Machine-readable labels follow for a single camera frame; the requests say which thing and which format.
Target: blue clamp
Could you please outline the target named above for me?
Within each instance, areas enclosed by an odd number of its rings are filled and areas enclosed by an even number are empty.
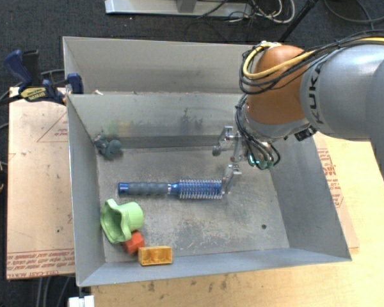
[[[19,96],[28,102],[51,101],[65,105],[65,95],[53,86],[50,80],[43,79],[38,70],[38,51],[22,53],[16,50],[4,60],[7,71],[18,79]],[[83,93],[83,84],[77,73],[69,74],[67,82],[72,88],[72,93]]]

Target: dark gray carpet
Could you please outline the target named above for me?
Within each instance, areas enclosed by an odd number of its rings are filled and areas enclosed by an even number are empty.
[[[6,73],[3,60],[15,49],[39,49],[42,71],[63,68],[62,36],[104,38],[139,38],[190,42],[230,42],[255,44],[262,40],[276,41],[287,26],[268,20],[226,23],[206,18],[149,15],[106,15],[105,0],[0,0],[0,96],[16,80]],[[308,0],[294,0],[299,12]],[[337,13],[349,19],[372,19],[384,15],[384,0],[327,0]],[[384,21],[375,29],[384,29]],[[320,0],[298,24],[287,41],[300,47],[330,43],[350,34],[369,30],[370,24],[340,19],[329,12]],[[8,122],[8,108],[0,107],[0,125]],[[8,132],[0,132],[0,156],[5,160]],[[6,281],[6,190],[0,195],[0,299],[5,306],[34,306],[38,280]],[[58,297],[65,278],[53,278],[49,298]],[[67,296],[76,295],[71,281]]]

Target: orange block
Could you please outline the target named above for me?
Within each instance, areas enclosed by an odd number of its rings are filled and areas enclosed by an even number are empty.
[[[132,254],[136,253],[140,247],[145,247],[145,242],[140,231],[133,231],[131,239],[121,242],[121,245],[126,253]]]
[[[172,248],[142,247],[138,250],[138,261],[142,266],[172,264]]]

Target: green object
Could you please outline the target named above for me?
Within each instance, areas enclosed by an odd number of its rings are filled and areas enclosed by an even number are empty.
[[[101,209],[101,226],[112,244],[130,240],[131,232],[140,229],[143,220],[143,211],[136,202],[117,205],[109,199]]]

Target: yellow cable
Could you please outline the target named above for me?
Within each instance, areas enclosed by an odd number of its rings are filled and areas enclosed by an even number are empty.
[[[377,41],[377,42],[384,42],[384,38],[379,38],[379,37],[372,37],[372,38],[361,38],[361,39],[358,39],[357,41]],[[299,63],[300,61],[304,60],[305,58],[309,57],[311,54],[313,54],[315,52],[315,50],[313,51],[308,51],[308,52],[304,52],[302,54],[300,54],[299,56],[297,57],[294,57],[292,59],[289,59],[279,65],[276,65],[276,66],[273,66],[267,70],[264,70],[262,72],[259,72],[259,73],[249,73],[248,71],[248,67],[249,67],[249,64],[250,62],[252,61],[252,59],[260,52],[262,52],[265,48],[272,48],[272,47],[276,47],[276,46],[279,46],[281,45],[280,43],[272,43],[272,42],[264,42],[264,43],[261,43],[258,47],[256,47],[248,56],[247,58],[245,59],[244,61],[244,64],[243,64],[243,74],[245,77],[251,79],[251,80],[254,80],[254,79],[262,79],[263,77],[265,76],[268,76],[280,69],[282,69],[283,67],[290,67],[290,66],[293,66],[297,63]]]

